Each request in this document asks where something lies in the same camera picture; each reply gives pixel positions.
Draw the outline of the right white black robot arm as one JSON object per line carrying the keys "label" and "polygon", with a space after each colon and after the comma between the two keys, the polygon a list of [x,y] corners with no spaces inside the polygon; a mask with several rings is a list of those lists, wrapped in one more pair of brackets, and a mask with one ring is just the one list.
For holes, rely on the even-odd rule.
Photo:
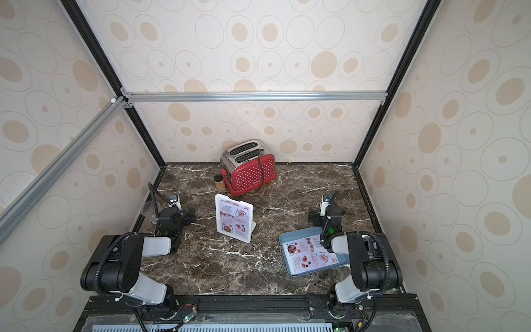
{"label": "right white black robot arm", "polygon": [[330,254],[344,255],[350,275],[333,286],[329,292],[331,304],[354,304],[402,286],[403,276],[387,236],[358,230],[344,232],[345,211],[329,202],[322,203],[318,212],[308,212],[308,222],[319,226],[319,242]]}

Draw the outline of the new printed menu sheet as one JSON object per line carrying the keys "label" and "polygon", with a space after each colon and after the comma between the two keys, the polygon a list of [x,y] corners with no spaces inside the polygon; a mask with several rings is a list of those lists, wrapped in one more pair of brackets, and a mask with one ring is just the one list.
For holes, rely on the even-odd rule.
{"label": "new printed menu sheet", "polygon": [[292,276],[321,271],[340,263],[336,254],[322,246],[319,235],[288,240],[282,243],[282,249]]}

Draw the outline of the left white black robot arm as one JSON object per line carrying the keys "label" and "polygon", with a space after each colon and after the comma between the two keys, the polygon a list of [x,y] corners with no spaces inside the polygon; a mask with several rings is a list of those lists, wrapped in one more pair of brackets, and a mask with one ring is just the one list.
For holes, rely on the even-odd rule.
{"label": "left white black robot arm", "polygon": [[103,236],[82,271],[81,288],[118,302],[177,310],[173,288],[144,275],[140,266],[144,258],[177,253],[184,228],[195,221],[194,209],[167,207],[156,213],[154,234],[128,232]]}

